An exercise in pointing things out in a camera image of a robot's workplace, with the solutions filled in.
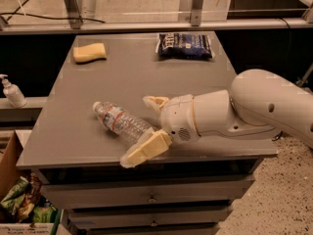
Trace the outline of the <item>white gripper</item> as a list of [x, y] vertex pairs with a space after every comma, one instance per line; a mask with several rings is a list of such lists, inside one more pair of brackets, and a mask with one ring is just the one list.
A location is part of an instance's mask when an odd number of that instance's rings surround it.
[[148, 128], [120, 158], [125, 168], [135, 167], [166, 152], [174, 143], [196, 142], [200, 139], [195, 125], [194, 96], [145, 96], [143, 102], [159, 116], [161, 130]]

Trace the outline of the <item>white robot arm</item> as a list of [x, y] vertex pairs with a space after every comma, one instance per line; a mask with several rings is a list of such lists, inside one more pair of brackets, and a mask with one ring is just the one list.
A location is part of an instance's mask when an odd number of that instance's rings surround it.
[[267, 70], [238, 74], [229, 89], [202, 95], [146, 96], [160, 130], [148, 129], [120, 159], [126, 168], [140, 165], [174, 143], [204, 136], [264, 139], [281, 131], [313, 147], [313, 95]]

